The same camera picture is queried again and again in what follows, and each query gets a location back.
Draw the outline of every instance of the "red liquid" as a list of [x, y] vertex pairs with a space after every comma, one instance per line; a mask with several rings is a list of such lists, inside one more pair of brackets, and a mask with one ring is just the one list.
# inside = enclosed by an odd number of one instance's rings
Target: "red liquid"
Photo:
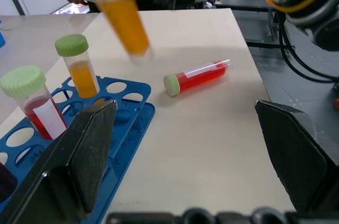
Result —
[[195, 75], [193, 77], [187, 78], [186, 74], [183, 72], [176, 74], [175, 76], [180, 84], [180, 92], [211, 81], [225, 74], [227, 65], [224, 65], [222, 61], [216, 61], [214, 64], [217, 66], [217, 68]]
[[29, 102], [24, 108], [25, 115], [31, 121], [31, 123], [33, 124], [33, 126], [35, 127], [37, 132], [40, 134], [40, 136], [45, 140], [52, 140], [52, 137], [50, 136], [50, 134], [48, 133], [46, 128], [43, 126], [40, 119], [34, 113], [33, 109], [36, 109], [37, 107], [44, 105], [49, 99], [52, 101], [55, 109], [58, 111], [60, 118], [62, 119], [63, 123], [67, 127], [67, 123], [65, 122], [63, 115], [61, 114], [60, 110], [58, 109], [57, 105], [55, 104], [55, 102], [52, 98], [45, 96], [45, 97], [35, 99], [35, 100]]

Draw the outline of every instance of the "lying test tube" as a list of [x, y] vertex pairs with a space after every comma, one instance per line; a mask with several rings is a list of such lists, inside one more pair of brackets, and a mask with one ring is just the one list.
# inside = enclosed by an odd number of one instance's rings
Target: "lying test tube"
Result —
[[195, 86], [221, 77], [231, 66], [230, 60], [218, 60], [189, 71], [168, 74], [164, 77], [164, 85], [169, 96], [175, 96]]

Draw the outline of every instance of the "yellow ring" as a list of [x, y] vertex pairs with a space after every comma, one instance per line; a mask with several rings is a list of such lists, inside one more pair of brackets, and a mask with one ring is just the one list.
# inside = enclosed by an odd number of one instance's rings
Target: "yellow ring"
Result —
[[276, 4], [273, 0], [266, 0], [268, 4], [273, 5], [274, 8], [276, 8], [278, 11], [285, 12], [285, 13], [294, 13], [297, 11], [300, 11], [306, 7], [308, 7], [311, 3], [313, 3], [315, 0], [304, 0], [301, 3], [291, 6], [291, 7], [284, 7]]

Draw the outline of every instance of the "metal frame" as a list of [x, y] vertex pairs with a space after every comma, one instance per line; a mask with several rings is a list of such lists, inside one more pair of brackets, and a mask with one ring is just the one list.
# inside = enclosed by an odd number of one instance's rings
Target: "metal frame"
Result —
[[251, 40], [251, 39], [245, 39], [246, 44], [249, 47], [255, 47], [255, 48], [280, 48], [278, 40], [278, 33], [279, 33], [279, 25], [277, 22], [276, 15], [273, 15], [273, 12], [275, 12], [275, 9], [270, 6], [250, 6], [250, 5], [227, 5], [227, 4], [216, 4], [216, 8], [230, 8], [231, 10], [235, 11], [253, 11], [253, 12], [267, 12], [269, 17], [269, 28], [270, 28], [270, 34], [272, 38], [272, 42], [266, 42], [261, 40]]

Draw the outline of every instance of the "yellow liquid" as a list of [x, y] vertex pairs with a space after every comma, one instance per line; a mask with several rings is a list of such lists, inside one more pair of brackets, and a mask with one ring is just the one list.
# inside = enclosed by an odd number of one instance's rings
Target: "yellow liquid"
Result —
[[100, 1], [99, 8], [105, 13], [127, 52], [143, 56], [149, 41], [142, 26], [135, 0]]
[[97, 82], [95, 84], [93, 81], [95, 75], [92, 65], [88, 61], [72, 64], [68, 67], [68, 70], [81, 98], [91, 98], [99, 92]]
[[93, 105], [101, 104], [101, 103], [103, 103], [104, 101], [105, 101], [105, 99], [100, 98], [100, 99], [96, 100], [96, 101], [93, 103]]

